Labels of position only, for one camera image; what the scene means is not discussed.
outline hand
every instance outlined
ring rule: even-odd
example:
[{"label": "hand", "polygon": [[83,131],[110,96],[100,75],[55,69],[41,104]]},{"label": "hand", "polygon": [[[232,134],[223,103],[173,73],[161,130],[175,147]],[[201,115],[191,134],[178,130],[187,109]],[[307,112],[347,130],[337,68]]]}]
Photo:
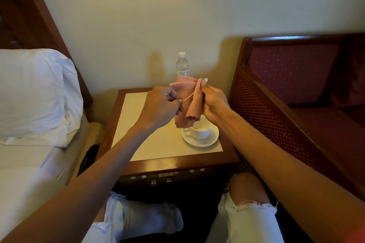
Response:
[{"label": "hand", "polygon": [[217,125],[217,121],[227,110],[231,110],[228,105],[226,95],[218,88],[214,88],[202,81],[202,91],[205,94],[203,112],[205,117]]},{"label": "hand", "polygon": [[181,96],[172,87],[154,87],[147,93],[136,125],[152,131],[165,126],[183,110],[182,103]]}]

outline forearm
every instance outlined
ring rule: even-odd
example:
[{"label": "forearm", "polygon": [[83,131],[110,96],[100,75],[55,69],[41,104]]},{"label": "forearm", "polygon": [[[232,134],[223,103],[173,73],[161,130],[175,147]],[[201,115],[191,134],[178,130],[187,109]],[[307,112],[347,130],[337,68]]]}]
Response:
[{"label": "forearm", "polygon": [[343,242],[365,222],[361,200],[285,152],[235,112],[222,112],[217,125],[315,242]]},{"label": "forearm", "polygon": [[151,132],[151,128],[132,127],[109,152],[2,242],[81,242],[123,168]]}]

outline bottle label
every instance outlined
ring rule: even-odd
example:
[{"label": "bottle label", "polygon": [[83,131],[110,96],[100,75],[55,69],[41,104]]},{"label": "bottle label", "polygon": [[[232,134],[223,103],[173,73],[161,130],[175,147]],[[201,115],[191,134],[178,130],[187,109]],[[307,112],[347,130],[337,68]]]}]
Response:
[{"label": "bottle label", "polygon": [[189,76],[189,70],[186,71],[177,71],[178,76]]}]

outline white saucer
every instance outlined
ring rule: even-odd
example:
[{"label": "white saucer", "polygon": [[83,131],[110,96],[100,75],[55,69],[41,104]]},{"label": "white saucer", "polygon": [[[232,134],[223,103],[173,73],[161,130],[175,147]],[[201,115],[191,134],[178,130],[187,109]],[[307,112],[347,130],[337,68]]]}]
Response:
[{"label": "white saucer", "polygon": [[212,124],[212,130],[210,134],[205,139],[196,139],[190,135],[190,132],[185,132],[184,129],[181,129],[182,138],[189,144],[197,146],[197,147],[207,147],[211,146],[215,143],[219,137],[219,130],[216,125]]}]

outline cream wall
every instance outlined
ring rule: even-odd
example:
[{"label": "cream wall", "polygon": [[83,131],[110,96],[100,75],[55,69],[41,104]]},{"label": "cream wall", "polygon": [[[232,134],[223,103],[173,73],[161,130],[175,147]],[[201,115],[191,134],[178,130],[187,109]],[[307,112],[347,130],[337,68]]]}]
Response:
[{"label": "cream wall", "polygon": [[118,88],[190,75],[229,92],[244,35],[365,29],[365,0],[45,0],[105,123]]}]

